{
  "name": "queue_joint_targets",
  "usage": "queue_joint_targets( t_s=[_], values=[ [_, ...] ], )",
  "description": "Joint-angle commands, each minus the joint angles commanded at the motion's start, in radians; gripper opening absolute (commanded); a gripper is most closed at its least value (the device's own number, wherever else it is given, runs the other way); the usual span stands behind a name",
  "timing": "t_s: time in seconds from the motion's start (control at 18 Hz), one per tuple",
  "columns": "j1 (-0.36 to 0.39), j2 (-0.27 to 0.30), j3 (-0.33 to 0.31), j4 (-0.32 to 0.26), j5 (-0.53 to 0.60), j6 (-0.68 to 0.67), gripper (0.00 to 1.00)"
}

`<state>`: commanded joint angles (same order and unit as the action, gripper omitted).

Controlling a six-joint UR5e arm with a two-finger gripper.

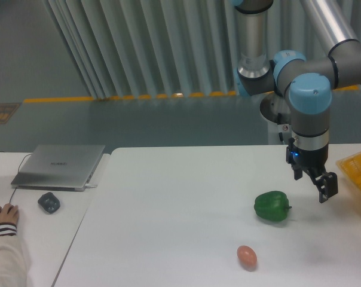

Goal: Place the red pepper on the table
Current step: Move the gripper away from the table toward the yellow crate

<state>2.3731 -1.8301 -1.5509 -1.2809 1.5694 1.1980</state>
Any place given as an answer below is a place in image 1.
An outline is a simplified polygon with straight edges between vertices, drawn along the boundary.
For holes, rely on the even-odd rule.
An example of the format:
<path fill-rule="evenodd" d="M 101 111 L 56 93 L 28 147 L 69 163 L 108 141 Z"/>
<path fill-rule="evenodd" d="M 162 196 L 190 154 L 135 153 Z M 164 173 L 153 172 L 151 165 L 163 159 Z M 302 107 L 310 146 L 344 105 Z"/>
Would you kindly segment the striped sleeve forearm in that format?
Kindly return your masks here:
<path fill-rule="evenodd" d="M 27 268 L 17 227 L 0 224 L 0 286 L 26 286 Z"/>

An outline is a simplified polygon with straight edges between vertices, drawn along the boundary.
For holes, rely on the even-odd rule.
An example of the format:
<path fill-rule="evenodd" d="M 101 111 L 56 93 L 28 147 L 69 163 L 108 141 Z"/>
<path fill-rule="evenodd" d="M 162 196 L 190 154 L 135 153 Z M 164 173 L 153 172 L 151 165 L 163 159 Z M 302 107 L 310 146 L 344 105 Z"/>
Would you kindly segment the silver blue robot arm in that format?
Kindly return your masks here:
<path fill-rule="evenodd" d="M 246 96 L 274 91 L 290 110 L 291 137 L 286 162 L 300 179 L 307 174 L 324 203 L 338 192 L 337 176 L 325 169 L 329 146 L 332 90 L 361 84 L 361 43 L 335 1 L 302 1 L 326 53 L 307 60 L 283 50 L 268 59 L 265 48 L 267 12 L 271 1 L 233 1 L 238 22 L 245 27 L 236 74 Z"/>

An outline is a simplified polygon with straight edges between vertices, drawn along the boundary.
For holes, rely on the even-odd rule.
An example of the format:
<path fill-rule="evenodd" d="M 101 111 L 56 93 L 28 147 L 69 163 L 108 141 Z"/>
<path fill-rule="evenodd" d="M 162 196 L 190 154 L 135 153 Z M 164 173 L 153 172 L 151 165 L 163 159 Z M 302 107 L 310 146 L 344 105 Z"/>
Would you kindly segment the person's hand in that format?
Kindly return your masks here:
<path fill-rule="evenodd" d="M 11 224 L 11 225 L 17 226 L 18 221 L 19 221 L 19 211 L 14 216 L 9 216 L 9 215 L 4 216 L 1 214 L 1 210 L 2 210 L 2 207 L 0 206 L 0 225 L 1 224 Z"/>

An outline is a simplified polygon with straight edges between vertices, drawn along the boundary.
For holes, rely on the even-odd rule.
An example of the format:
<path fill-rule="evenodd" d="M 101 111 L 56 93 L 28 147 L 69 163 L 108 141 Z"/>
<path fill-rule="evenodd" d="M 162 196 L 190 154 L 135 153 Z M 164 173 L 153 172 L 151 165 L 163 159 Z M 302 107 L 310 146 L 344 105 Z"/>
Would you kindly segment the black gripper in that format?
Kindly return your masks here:
<path fill-rule="evenodd" d="M 338 194 L 338 178 L 336 173 L 327 172 L 328 144 L 320 149 L 305 150 L 297 147 L 297 140 L 290 138 L 286 148 L 286 162 L 291 165 L 294 180 L 302 178 L 305 172 L 319 192 L 319 203 L 326 202 Z"/>

